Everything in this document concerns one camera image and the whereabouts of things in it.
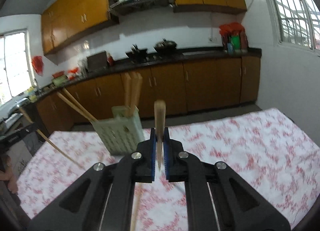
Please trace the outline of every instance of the wooden chopstick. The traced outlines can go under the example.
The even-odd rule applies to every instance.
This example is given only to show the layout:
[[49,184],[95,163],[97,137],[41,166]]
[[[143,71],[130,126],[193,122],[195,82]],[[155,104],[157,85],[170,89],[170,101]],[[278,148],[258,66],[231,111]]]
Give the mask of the wooden chopstick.
[[[27,121],[29,123],[33,123],[33,121],[31,120],[31,118],[29,117],[29,115],[26,113],[26,111],[24,111],[24,109],[22,107],[19,107],[19,111],[23,114],[23,116],[27,119]],[[53,148],[55,148],[59,153],[61,153],[63,156],[65,156],[67,159],[69,159],[70,161],[72,161],[74,164],[76,164],[79,168],[84,169],[84,167],[82,167],[78,162],[76,162],[74,159],[72,159],[70,156],[68,156],[67,154],[65,154],[62,150],[60,150],[52,141],[49,140],[49,138],[47,138],[44,133],[40,130],[37,129],[37,133],[40,134],[44,140],[46,140]]]
[[131,105],[130,105],[130,116],[133,116],[136,107],[138,107],[140,93],[142,86],[142,76],[140,73],[135,73],[132,80],[132,94],[131,94]]
[[164,123],[165,123],[165,102],[163,100],[157,100],[154,105],[155,108],[155,126],[157,136],[157,160],[158,168],[161,168],[161,157],[162,157],[162,143],[164,134]]
[[129,73],[124,74],[124,106],[126,108],[124,116],[128,117],[130,112],[130,101],[131,101],[131,77]]
[[68,90],[66,90],[65,88],[62,89],[63,92],[65,92],[65,94],[79,107],[80,110],[82,110],[82,112],[84,114],[87,115],[87,117],[89,117],[90,119],[88,119],[89,121],[97,121],[97,119],[92,115],[90,114],[70,93]]
[[92,119],[89,116],[87,116],[80,108],[75,106],[71,101],[69,101],[63,94],[60,92],[57,92],[58,97],[60,97],[64,102],[66,102],[71,108],[76,110],[79,114],[81,114],[84,118],[88,119],[89,121],[97,121],[97,119]]

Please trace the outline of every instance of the red bag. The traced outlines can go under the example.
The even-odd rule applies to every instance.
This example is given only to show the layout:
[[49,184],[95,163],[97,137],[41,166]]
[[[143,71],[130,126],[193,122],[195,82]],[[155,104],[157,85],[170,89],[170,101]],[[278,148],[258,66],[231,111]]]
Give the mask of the red bag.
[[31,63],[36,73],[40,76],[43,76],[42,56],[34,56],[31,60]]

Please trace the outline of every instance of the countertop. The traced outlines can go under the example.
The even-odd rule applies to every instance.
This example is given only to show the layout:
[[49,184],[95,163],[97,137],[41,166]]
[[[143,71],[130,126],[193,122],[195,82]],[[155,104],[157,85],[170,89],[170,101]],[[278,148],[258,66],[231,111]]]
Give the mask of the countertop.
[[199,47],[199,48],[184,48],[184,49],[177,49],[177,53],[172,57],[163,57],[162,59],[154,59],[152,56],[155,53],[148,54],[150,60],[144,63],[133,63],[129,58],[124,58],[120,60],[116,60],[115,64],[112,67],[108,67],[106,69],[101,69],[92,73],[88,73],[86,76],[78,77],[76,79],[70,80],[65,82],[64,84],[60,85],[57,88],[51,89],[39,96],[37,96],[37,101],[42,100],[43,98],[47,97],[51,93],[58,91],[64,87],[68,87],[71,85],[78,84],[82,81],[90,80],[93,78],[106,76],[114,73],[122,73],[138,68],[148,67],[148,66],[155,66],[155,65],[162,65],[162,64],[169,64],[169,63],[177,63],[183,61],[194,61],[198,59],[205,59],[205,58],[239,58],[243,56],[255,56],[260,57],[262,55],[262,51],[260,48],[248,48],[247,53],[233,53],[228,54],[227,52],[223,51],[222,47]]

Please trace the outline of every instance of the pink and white tablecloth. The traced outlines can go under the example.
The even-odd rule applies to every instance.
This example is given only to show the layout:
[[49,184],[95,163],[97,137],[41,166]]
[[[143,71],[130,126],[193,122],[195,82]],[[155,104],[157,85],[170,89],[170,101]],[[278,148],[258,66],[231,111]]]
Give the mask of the pink and white tablecloth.
[[[150,130],[145,129],[145,138]],[[320,193],[320,149],[277,109],[169,127],[170,138],[203,162],[225,161],[288,220],[292,228]],[[54,132],[50,140],[89,169],[118,162],[95,132]],[[21,207],[33,218],[84,170],[45,143],[18,180]],[[136,230],[188,230],[184,185],[168,183],[164,168],[142,185]]]

